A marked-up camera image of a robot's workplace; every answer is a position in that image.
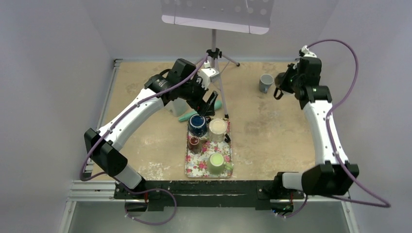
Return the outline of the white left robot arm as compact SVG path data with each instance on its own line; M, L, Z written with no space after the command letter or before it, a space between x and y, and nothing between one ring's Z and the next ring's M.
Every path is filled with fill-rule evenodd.
M132 198L142 197L145 179L128 164L120 150L149 117L176 99L186 101L200 116L213 116L218 93L213 91L208 100L204 100L204 95L218 75L207 58L200 66L177 59L172 68L150 77L137 97L109 123L85 132L87 157L105 174L126 186L126 193Z

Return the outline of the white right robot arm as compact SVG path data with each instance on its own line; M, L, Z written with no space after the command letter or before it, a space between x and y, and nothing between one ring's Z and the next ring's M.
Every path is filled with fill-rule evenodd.
M304 172L279 172L273 192L283 198L293 190L307 195L342 196L359 175L357 164L351 164L341 147L334 119L330 90L320 85L322 62L315 57L301 57L289 64L275 78L274 98L293 94L310 125L315 149L315 166Z

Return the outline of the grey blue mug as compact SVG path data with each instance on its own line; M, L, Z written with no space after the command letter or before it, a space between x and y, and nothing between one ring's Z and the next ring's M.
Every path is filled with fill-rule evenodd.
M258 85L259 91L264 94L267 94L268 90L273 85L273 83L274 83L274 78L272 75L262 74L259 79L259 85Z

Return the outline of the small brown mug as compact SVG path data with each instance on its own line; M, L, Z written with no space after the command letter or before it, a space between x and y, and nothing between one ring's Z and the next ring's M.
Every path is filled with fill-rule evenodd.
M191 137L188 141L188 149L194 154L199 154L202 150L201 140L196 136Z

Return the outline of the cream beige mug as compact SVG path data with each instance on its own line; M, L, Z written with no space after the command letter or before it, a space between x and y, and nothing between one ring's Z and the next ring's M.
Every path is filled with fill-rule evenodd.
M212 142L220 143L225 140L228 123L225 118L214 118L208 124L208 137Z

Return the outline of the light green mug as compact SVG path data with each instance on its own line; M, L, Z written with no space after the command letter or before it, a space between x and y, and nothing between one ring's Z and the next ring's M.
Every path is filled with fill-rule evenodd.
M232 171L233 166L225 160L222 154L214 153L207 161L207 170L212 175L220 175L227 170Z

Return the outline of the navy blue mug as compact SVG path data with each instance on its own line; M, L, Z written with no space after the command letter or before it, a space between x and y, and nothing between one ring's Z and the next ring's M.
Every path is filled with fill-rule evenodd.
M196 137L202 137L207 133L207 121L204 116L192 115L188 122L189 132Z

